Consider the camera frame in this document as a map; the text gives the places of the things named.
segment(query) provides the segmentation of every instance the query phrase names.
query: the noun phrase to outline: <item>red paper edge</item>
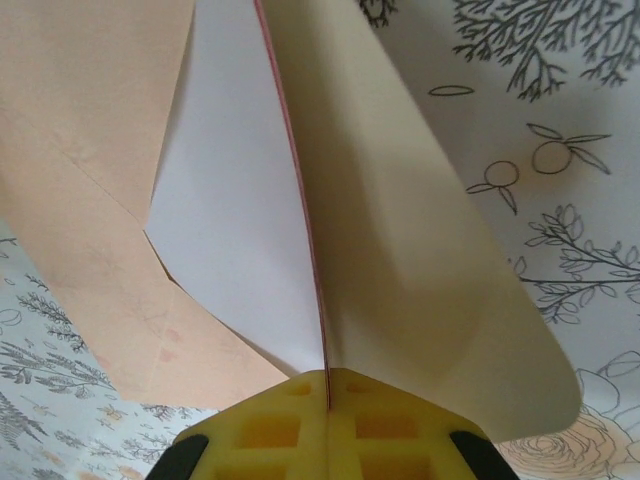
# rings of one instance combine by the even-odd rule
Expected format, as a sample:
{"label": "red paper edge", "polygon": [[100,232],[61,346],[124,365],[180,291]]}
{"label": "red paper edge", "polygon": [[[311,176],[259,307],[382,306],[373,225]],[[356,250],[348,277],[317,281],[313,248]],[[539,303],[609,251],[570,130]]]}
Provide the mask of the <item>red paper edge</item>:
{"label": "red paper edge", "polygon": [[289,146],[291,148],[291,154],[293,157],[293,164],[296,169],[296,176],[298,178],[298,188],[300,190],[300,200],[302,201],[302,209],[304,211],[305,224],[307,226],[307,237],[309,238],[309,253],[311,255],[311,266],[313,268],[313,277],[316,287],[316,298],[318,300],[318,309],[320,314],[320,331],[322,335],[322,351],[324,359],[325,370],[325,387],[327,390],[327,409],[331,408],[331,380],[330,380],[330,365],[329,355],[327,352],[327,333],[325,327],[325,307],[324,297],[322,295],[322,286],[320,284],[320,277],[318,274],[316,256],[313,248],[313,229],[311,227],[311,221],[309,218],[309,209],[307,208],[307,201],[304,195],[304,182],[302,179],[302,172],[300,171],[300,162],[298,160],[298,152],[296,151],[295,138],[293,136],[293,128],[291,127],[291,119],[289,118],[289,111],[287,109],[287,100],[284,95],[284,89],[282,87],[282,79],[280,78],[280,71],[278,69],[278,62],[276,60],[276,54],[273,49],[273,42],[271,41],[271,35],[269,33],[269,25],[267,18],[262,7],[261,0],[254,0],[256,12],[258,14],[258,20],[260,21],[260,27],[262,29],[262,35],[264,37],[265,47],[267,54],[269,55],[269,62],[271,63],[271,70],[273,72],[273,79],[278,90],[278,97],[280,98],[280,106],[282,107],[282,117],[287,128],[287,136],[289,138]]}

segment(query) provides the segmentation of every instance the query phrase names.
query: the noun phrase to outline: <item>black rubber piece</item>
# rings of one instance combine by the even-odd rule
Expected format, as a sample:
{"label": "black rubber piece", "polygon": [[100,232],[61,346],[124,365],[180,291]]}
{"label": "black rubber piece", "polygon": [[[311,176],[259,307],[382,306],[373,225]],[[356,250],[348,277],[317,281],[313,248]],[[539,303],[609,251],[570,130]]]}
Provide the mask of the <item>black rubber piece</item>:
{"label": "black rubber piece", "polygon": [[449,437],[478,480],[519,480],[489,440],[463,431]]}
{"label": "black rubber piece", "polygon": [[209,444],[204,435],[194,435],[167,448],[146,480],[189,480]]}

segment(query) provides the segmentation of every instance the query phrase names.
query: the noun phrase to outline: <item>white paper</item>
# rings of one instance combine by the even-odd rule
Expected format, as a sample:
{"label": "white paper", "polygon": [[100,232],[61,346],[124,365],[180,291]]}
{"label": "white paper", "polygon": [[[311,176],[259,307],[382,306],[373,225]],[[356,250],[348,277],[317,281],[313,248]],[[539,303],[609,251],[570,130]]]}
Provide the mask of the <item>white paper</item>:
{"label": "white paper", "polygon": [[323,368],[309,239],[253,2],[200,1],[146,232],[177,283],[295,372]]}

